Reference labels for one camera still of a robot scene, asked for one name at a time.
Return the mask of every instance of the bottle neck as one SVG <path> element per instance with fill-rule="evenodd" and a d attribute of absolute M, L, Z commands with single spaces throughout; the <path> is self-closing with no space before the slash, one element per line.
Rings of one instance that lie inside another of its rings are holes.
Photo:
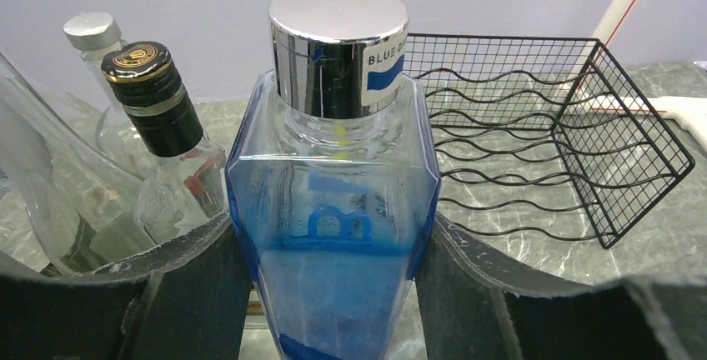
<path fill-rule="evenodd" d="M 120 108 L 121 106 L 120 102 L 115 98 L 113 90 L 110 88 L 110 85 L 108 85 L 108 81 L 106 81 L 106 78 L 103 76 L 103 72 L 101 72 L 101 62 L 103 61 L 103 56 L 110 52 L 120 50 L 126 45 L 128 45 L 128 43 L 121 39 L 112 44 L 111 46 L 104 47 L 103 49 L 85 50 L 81 52 L 81 59 L 83 60 L 83 65 L 93 75 L 96 81 L 98 81 L 98 84 L 103 89 L 103 92 L 105 93 L 106 98 L 108 98 L 108 101 L 111 103 L 111 106 L 115 106 L 118 108 Z"/>
<path fill-rule="evenodd" d="M 311 144 L 354 146 L 378 136 L 384 130 L 389 108 L 366 117 L 337 120 L 310 116 L 287 106 L 285 127 L 291 135 Z"/>
<path fill-rule="evenodd" d="M 159 158 L 181 156 L 204 138 L 184 85 L 169 99 L 149 107 L 123 106 L 148 150 Z"/>

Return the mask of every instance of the empty glass bottle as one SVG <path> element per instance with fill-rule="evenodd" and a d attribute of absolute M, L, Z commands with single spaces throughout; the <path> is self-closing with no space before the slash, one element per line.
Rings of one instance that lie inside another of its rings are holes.
<path fill-rule="evenodd" d="M 121 39 L 123 33 L 120 27 L 106 12 L 86 12 L 67 21 L 64 34 L 72 46 L 81 51 L 83 64 L 96 78 L 110 102 L 96 126 L 96 147 L 125 171 L 138 178 L 146 178 L 155 158 L 145 147 L 101 72 L 103 56 L 128 44 Z"/>
<path fill-rule="evenodd" d="M 89 147 L 0 54 L 0 168 L 63 273 L 156 245 L 133 221 L 139 180 Z"/>
<path fill-rule="evenodd" d="M 238 240 L 287 359 L 382 358 L 439 192 L 399 0 L 274 0 L 275 70 L 227 163 Z"/>
<path fill-rule="evenodd" d="M 104 77 L 156 164 L 135 218 L 158 243 L 227 210 L 224 150 L 208 139 L 164 45 L 136 42 L 103 59 Z"/>

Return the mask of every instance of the silver bottle cap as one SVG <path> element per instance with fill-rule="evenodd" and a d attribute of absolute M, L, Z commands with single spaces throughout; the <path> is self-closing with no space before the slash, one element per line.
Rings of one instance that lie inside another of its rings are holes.
<path fill-rule="evenodd" d="M 107 12 L 85 12 L 64 24 L 68 41 L 78 50 L 99 50 L 114 44 L 123 33 Z"/>
<path fill-rule="evenodd" d="M 273 0 L 279 95 L 320 118 L 365 117 L 402 81 L 408 10 L 400 0 Z"/>

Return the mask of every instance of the bottle label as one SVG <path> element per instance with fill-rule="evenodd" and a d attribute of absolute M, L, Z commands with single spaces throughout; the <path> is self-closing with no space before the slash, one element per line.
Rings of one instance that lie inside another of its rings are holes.
<path fill-rule="evenodd" d="M 386 42 L 364 49 L 361 105 L 370 106 L 394 93 L 400 85 L 405 61 L 405 38 L 401 33 Z"/>

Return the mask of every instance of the red line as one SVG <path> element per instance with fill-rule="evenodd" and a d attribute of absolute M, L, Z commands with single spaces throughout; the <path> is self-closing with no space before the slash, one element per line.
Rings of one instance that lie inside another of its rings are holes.
<path fill-rule="evenodd" d="M 616 34 L 616 31 L 619 30 L 619 27 L 621 27 L 621 24 L 624 22 L 624 19 L 625 19 L 626 16 L 629 14 L 629 12 L 631 11 L 631 8 L 634 6 L 634 4 L 636 3 L 636 1 L 637 1 L 637 0 L 631 0 L 631 4 L 629 5 L 628 8 L 626 8 L 626 11 L 624 12 L 624 15 L 621 16 L 621 19 L 619 20 L 619 23 L 616 24 L 616 27 L 614 28 L 614 31 L 611 33 L 611 35 L 609 35 L 609 39 L 607 39 L 606 42 L 604 43 L 606 46 L 609 46 L 609 42 L 611 42 L 611 38 L 613 38 L 614 35 Z"/>

